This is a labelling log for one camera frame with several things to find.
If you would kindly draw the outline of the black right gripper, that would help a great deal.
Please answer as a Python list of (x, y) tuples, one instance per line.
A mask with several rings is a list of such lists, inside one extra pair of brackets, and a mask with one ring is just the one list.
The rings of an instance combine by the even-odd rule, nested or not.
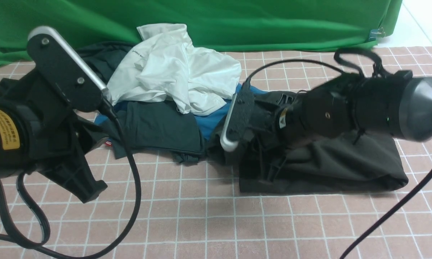
[(241, 184), (275, 184), (287, 178), (287, 142), (280, 134), (280, 113), (294, 104), (302, 92), (268, 92), (255, 95), (247, 143), (239, 164)]

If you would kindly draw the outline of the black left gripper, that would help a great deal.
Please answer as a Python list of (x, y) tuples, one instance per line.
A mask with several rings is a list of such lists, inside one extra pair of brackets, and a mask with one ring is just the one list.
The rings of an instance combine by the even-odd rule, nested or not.
[(85, 155), (107, 135), (78, 116), (33, 69), (0, 81), (0, 178), (38, 172), (87, 203), (107, 188)]

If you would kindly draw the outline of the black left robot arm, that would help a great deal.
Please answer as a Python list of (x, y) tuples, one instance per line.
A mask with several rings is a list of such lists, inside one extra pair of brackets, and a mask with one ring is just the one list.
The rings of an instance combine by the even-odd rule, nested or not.
[(106, 139), (37, 69), (0, 81), (0, 178), (38, 172), (81, 202), (93, 201), (107, 184), (94, 178), (85, 155)]

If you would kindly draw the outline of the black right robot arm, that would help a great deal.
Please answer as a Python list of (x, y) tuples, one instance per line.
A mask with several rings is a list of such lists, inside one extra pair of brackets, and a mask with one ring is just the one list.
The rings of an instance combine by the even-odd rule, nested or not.
[(346, 73), (304, 92), (252, 98), (240, 187), (265, 193), (397, 190), (395, 139), (432, 138), (432, 77)]

